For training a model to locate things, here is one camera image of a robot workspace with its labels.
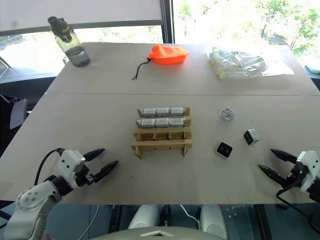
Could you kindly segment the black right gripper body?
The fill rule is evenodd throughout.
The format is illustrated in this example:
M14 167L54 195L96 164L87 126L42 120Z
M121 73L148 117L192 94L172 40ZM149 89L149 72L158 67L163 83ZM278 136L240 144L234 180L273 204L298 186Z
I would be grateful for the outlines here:
M289 175L287 176L285 189L290 190L292 188L300 188L304 178L304 165L298 161L291 169Z

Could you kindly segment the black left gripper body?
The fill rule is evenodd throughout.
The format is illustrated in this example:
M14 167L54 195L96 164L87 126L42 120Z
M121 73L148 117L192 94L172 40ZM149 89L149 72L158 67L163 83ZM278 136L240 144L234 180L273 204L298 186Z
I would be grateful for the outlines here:
M96 182L95 176L89 172L89 168L81 163L75 168L75 182L78 187L82 187L84 185L91 185Z

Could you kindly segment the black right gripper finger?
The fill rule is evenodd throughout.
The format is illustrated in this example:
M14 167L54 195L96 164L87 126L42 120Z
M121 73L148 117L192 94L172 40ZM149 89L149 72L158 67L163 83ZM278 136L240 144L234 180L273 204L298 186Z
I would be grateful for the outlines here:
M270 149L270 151L284 162L296 163L297 157L280 149Z
M286 187L288 185L288 182L285 178L281 177L276 171L272 170L271 168L259 164L258 167L260 170L271 180L276 182L282 187Z

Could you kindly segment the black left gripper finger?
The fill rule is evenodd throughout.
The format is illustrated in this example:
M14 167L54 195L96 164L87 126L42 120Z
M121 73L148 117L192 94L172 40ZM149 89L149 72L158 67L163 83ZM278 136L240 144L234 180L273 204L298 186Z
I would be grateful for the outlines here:
M93 181L97 183L106 177L117 166L118 162L118 160L115 160L105 165L97 174L93 176Z
M87 152L83 155L83 157L85 158L86 162L90 162L93 159L97 158L100 154L102 154L105 151L104 148L98 148L95 150L92 150L90 152Z

